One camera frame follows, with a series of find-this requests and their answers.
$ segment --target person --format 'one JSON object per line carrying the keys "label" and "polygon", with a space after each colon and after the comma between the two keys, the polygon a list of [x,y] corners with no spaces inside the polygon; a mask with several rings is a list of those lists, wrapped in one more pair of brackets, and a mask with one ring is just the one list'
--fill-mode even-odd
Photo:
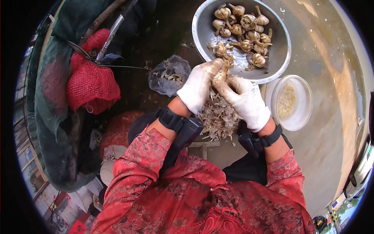
{"label": "person", "polygon": [[[235,76],[229,85],[213,80],[222,67],[221,59],[196,66],[168,107],[185,118],[197,114],[213,82],[248,129],[260,137],[272,134],[276,124],[258,85]],[[218,166],[184,150],[160,177],[176,137],[158,119],[136,135],[114,163],[114,179],[91,233],[315,233],[304,177],[284,138],[264,149],[267,183],[262,185],[232,182]]]}

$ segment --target metal bowl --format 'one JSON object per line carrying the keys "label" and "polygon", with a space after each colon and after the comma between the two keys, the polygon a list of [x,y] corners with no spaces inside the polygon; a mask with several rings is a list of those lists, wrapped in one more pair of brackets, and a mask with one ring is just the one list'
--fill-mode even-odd
{"label": "metal bowl", "polygon": [[212,61],[217,57],[210,51],[207,44],[211,41],[214,45],[215,41],[227,41],[228,39],[237,41],[237,36],[233,35],[230,38],[214,36],[215,28],[212,25],[215,20],[214,12],[222,4],[231,3],[233,5],[241,5],[245,7],[245,13],[250,14],[257,11],[255,6],[258,5],[260,11],[265,15],[270,23],[264,26],[264,33],[268,34],[269,28],[273,30],[272,43],[273,46],[268,47],[269,51],[269,65],[268,68],[254,69],[252,71],[245,71],[248,66],[246,60],[247,53],[241,49],[234,47],[234,68],[230,68],[233,75],[241,76],[249,79],[257,84],[268,83],[277,79],[286,70],[291,59],[291,40],[286,29],[286,26],[279,18],[279,16],[264,3],[257,0],[207,0],[197,9],[192,20],[192,35],[196,45],[196,49],[205,61]]}

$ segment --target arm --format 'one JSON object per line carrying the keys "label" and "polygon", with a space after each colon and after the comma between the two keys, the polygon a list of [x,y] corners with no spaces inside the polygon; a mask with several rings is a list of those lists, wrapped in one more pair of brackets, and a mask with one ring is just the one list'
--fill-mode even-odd
{"label": "arm", "polygon": [[[222,66],[221,59],[196,66],[168,107],[185,118],[191,112],[197,113],[209,96],[210,80]],[[176,137],[176,132],[156,120],[133,140],[113,165],[114,179],[105,192],[103,210],[95,219],[91,233],[103,233],[122,220],[147,187],[157,181],[166,153]]]}
{"label": "arm", "polygon": [[[275,130],[275,123],[270,117],[266,125],[258,132],[260,137],[268,136]],[[267,162],[266,187],[280,193],[306,209],[303,195],[304,176],[300,166],[296,163],[294,150],[289,149],[283,137],[271,146],[265,147],[265,159]]]}
{"label": "arm", "polygon": [[[247,123],[247,128],[260,137],[268,136],[275,130],[270,110],[262,100],[257,84],[232,76],[227,83],[214,80],[212,86],[236,110]],[[267,162],[267,187],[301,204],[304,208],[304,177],[296,163],[293,149],[289,149],[282,137],[269,147],[265,147]]]}

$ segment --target hand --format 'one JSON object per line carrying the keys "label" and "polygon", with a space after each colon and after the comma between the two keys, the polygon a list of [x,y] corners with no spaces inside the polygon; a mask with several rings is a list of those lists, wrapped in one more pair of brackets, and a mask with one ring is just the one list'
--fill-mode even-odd
{"label": "hand", "polygon": [[184,86],[177,91],[179,98],[192,113],[197,114],[204,106],[209,97],[211,80],[222,67],[223,60],[220,58],[197,65]]}
{"label": "hand", "polygon": [[269,121],[270,110],[261,98],[258,84],[241,77],[231,76],[227,83],[214,80],[212,86],[242,117],[251,131],[259,132]]}

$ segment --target metal rod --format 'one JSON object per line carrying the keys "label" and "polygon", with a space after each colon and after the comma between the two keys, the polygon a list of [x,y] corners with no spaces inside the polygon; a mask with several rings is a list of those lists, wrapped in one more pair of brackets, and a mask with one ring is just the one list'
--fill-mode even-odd
{"label": "metal rod", "polygon": [[104,43],[104,46],[101,48],[100,52],[97,54],[96,62],[100,62],[102,58],[104,57],[104,55],[106,54],[110,42],[113,40],[119,26],[122,24],[124,19],[125,18],[122,16],[122,14],[120,14],[118,18],[116,19],[116,21],[114,22],[113,26],[110,29],[110,34],[109,34],[107,41]]}

